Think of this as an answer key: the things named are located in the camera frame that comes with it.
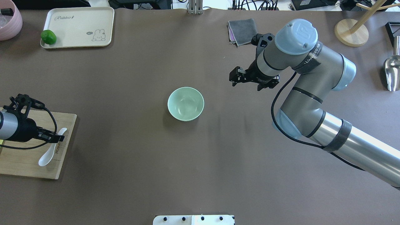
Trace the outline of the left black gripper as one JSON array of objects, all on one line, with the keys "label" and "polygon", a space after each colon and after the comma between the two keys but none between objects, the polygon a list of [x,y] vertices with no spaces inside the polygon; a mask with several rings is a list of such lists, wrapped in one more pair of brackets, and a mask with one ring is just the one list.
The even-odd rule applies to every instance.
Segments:
[{"label": "left black gripper", "polygon": [[31,139],[47,142],[52,140],[52,131],[37,126],[34,120],[21,116],[18,116],[17,120],[17,142],[27,142]]}]

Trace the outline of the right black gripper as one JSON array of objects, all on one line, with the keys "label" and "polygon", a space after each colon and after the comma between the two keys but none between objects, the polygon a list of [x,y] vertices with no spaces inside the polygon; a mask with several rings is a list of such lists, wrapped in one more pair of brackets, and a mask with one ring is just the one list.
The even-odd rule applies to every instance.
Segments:
[{"label": "right black gripper", "polygon": [[257,83],[257,91],[261,91],[265,88],[274,88],[280,82],[279,75],[274,77],[267,76],[262,73],[255,63],[252,63],[250,67],[244,70],[242,67],[236,66],[229,74],[229,81],[232,86],[236,86],[237,83]]}]

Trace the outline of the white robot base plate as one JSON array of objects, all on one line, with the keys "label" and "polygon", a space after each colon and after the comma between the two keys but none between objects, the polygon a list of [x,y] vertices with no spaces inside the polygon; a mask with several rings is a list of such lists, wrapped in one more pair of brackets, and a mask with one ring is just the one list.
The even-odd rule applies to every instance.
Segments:
[{"label": "white robot base plate", "polygon": [[234,215],[159,215],[153,225],[234,225]]}]

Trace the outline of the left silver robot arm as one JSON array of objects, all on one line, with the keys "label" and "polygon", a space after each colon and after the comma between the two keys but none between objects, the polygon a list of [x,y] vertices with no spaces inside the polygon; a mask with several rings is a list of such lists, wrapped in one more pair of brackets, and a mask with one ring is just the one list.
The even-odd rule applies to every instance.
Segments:
[{"label": "left silver robot arm", "polygon": [[23,94],[19,94],[16,98],[10,97],[10,101],[11,104],[1,110],[1,140],[27,142],[31,139],[38,139],[44,143],[57,143],[64,140],[62,134],[38,127],[35,121],[28,118],[31,108],[44,110],[49,113],[56,130],[56,121],[45,104]]}]

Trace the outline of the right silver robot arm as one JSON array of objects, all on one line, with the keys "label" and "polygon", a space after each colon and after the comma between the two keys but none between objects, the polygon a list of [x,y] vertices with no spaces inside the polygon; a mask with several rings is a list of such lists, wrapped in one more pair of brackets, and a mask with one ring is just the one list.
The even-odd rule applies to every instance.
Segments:
[{"label": "right silver robot arm", "polygon": [[399,189],[399,150],[354,127],[350,122],[322,110],[330,91],[340,91],[355,77],[356,66],[344,55],[324,46],[318,32],[305,19],[289,21],[276,35],[256,34],[256,58],[247,70],[234,68],[232,86],[257,83],[258,91],[274,88],[279,74],[294,70],[299,78],[284,103],[274,113],[273,124],[287,138],[320,148],[353,168],[366,171]]}]

